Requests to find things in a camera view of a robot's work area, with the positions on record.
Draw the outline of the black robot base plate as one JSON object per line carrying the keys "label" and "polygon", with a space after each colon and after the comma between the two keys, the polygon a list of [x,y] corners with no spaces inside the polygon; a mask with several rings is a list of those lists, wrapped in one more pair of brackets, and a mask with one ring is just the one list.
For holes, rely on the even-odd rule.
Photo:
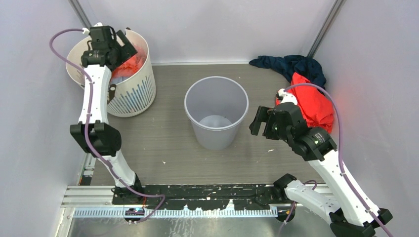
{"label": "black robot base plate", "polygon": [[232,202],[234,210],[267,210],[270,205],[292,203],[281,191],[269,184],[217,185],[147,185],[142,192],[153,197],[135,195],[126,188],[113,187],[112,204],[143,205],[155,209],[158,195],[165,195],[159,210],[224,210]]}

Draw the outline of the grey plastic trash bin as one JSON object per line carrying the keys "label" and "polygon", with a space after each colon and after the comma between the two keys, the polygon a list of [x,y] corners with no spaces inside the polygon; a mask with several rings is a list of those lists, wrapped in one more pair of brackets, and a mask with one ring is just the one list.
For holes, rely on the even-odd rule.
{"label": "grey plastic trash bin", "polygon": [[198,143],[209,150],[223,150],[232,144],[247,115],[249,97],[236,81],[211,76],[189,87],[184,110]]}

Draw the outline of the red plastic trash bag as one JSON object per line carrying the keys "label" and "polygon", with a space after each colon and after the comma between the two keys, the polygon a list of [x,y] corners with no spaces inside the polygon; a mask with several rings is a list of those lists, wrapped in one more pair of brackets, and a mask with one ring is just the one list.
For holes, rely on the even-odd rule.
{"label": "red plastic trash bag", "polygon": [[129,78],[142,68],[147,59],[147,53],[143,48],[137,45],[134,45],[134,48],[137,53],[112,72],[112,79],[119,77]]}

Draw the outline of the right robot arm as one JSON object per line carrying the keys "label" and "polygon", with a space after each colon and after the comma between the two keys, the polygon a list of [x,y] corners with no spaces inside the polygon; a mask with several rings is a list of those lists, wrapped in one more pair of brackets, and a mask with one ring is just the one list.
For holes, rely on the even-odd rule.
{"label": "right robot arm", "polygon": [[265,123],[263,136],[285,141],[322,177],[333,194],[326,197],[306,187],[290,174],[274,182],[277,201],[302,204],[324,219],[336,237],[373,237],[393,218],[388,209],[375,205],[362,191],[345,164],[329,133],[321,127],[309,127],[299,106],[292,102],[274,108],[260,106],[249,129],[257,135]]}

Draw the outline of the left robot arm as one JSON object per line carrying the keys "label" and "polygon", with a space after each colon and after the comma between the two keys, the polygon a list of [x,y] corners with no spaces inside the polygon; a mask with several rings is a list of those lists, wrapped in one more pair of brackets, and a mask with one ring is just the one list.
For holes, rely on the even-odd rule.
{"label": "left robot arm", "polygon": [[139,204],[144,190],[136,173],[128,166],[121,147],[120,132],[109,125],[108,90],[112,71],[134,56],[137,51],[122,31],[96,24],[87,33],[90,40],[81,56],[79,70],[84,75],[83,108],[70,134],[78,145],[97,158],[110,172],[115,186],[114,205]]}

